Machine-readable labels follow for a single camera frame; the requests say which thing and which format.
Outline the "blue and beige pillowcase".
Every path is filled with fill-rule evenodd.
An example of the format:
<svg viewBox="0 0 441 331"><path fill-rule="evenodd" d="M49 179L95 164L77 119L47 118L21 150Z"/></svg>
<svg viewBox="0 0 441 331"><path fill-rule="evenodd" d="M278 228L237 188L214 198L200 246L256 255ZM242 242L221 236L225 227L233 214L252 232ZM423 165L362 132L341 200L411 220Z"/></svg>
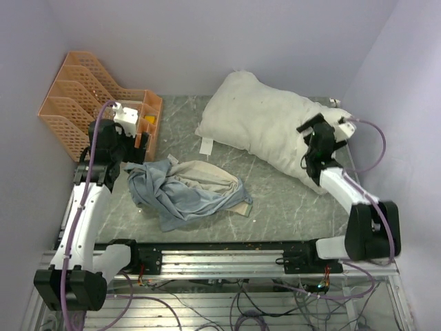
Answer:
<svg viewBox="0 0 441 331"><path fill-rule="evenodd" d="M125 172L133 202L158 212L162 232L183 228L221 210L247 217L252 209L253 199L243 181L204 161L129 163Z"/></svg>

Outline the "white pillow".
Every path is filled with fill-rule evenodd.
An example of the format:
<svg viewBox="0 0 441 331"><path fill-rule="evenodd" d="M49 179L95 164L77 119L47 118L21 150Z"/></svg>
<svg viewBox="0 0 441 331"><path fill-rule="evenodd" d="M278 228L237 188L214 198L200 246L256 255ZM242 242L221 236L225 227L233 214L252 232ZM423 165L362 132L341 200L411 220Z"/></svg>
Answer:
<svg viewBox="0 0 441 331"><path fill-rule="evenodd" d="M195 133L246 150L315 193L325 194L300 167L307 145L297 128L317 114L332 126L351 116L343 109L266 86L248 71L235 71L209 100Z"/></svg>

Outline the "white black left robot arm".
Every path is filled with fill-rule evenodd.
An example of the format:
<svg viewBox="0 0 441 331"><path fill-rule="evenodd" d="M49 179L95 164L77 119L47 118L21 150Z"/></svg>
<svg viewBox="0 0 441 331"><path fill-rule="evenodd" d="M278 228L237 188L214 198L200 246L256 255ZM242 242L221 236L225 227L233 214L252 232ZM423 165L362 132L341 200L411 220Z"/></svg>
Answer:
<svg viewBox="0 0 441 331"><path fill-rule="evenodd" d="M113 239L95 254L97 234L122 163L142 163L149 135L130 136L111 119L93 121L89 146L81 149L74 187L65 214L65 230L50 265L39 269L34 286L52 311L97 311L107 286L119 273L132 274L141 265L133 239Z"/></svg>

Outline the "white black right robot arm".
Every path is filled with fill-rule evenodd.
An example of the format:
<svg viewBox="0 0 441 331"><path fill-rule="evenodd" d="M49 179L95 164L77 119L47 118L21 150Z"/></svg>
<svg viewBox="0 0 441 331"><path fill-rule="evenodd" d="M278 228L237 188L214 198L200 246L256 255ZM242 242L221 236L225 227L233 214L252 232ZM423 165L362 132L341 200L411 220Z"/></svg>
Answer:
<svg viewBox="0 0 441 331"><path fill-rule="evenodd" d="M345 235L316 241L316 249L304 255L308 271L317 273L329 259L369 261L385 259L392 263L400 254L400 224L397 205L381 201L356 183L333 153L345 146L355 132L355 118L340 118L330 123L322 114L297 128L310 131L304 140L307 151L300 164L308 177L344 208L349 216Z"/></svg>

